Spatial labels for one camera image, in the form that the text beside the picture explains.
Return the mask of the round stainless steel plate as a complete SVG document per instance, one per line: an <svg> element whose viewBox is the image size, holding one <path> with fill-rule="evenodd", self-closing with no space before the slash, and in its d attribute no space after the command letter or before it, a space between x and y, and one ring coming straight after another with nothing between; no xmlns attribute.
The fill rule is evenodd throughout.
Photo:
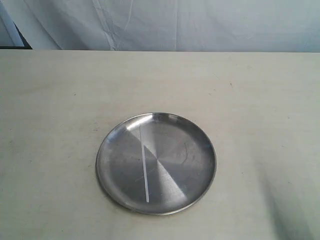
<svg viewBox="0 0 320 240"><path fill-rule="evenodd" d="M175 214L197 203L209 190L216 169L215 149L207 134L192 121L166 112L144 113L120 122L103 139L95 161L97 182L113 202L154 216Z"/></svg>

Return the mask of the thin translucent glow stick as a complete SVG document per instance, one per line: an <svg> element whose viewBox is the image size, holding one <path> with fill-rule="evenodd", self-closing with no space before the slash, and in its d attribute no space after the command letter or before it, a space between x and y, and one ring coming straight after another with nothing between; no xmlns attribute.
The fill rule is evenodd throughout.
<svg viewBox="0 0 320 240"><path fill-rule="evenodd" d="M143 132L141 125L139 126L139 135L140 135L140 144L141 144L141 155L142 155L142 168L143 168L143 178L144 178L144 190L145 190L145 201L150 202L149 196L149 186L148 186L148 177L147 177L147 164L146 164L146 155L145 155L145 145L143 140Z"/></svg>

